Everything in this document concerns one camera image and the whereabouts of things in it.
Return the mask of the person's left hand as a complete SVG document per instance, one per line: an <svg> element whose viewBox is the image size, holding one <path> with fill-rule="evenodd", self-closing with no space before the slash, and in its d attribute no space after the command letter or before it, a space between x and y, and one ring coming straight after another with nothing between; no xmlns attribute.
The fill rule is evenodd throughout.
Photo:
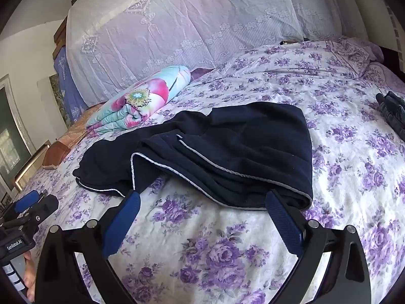
<svg viewBox="0 0 405 304"><path fill-rule="evenodd" d="M27 299L33 303L35 298L35 286L36 286L36 266L32 259L30 251L23 254L25 259L25 272L23 281L27 287Z"/></svg>

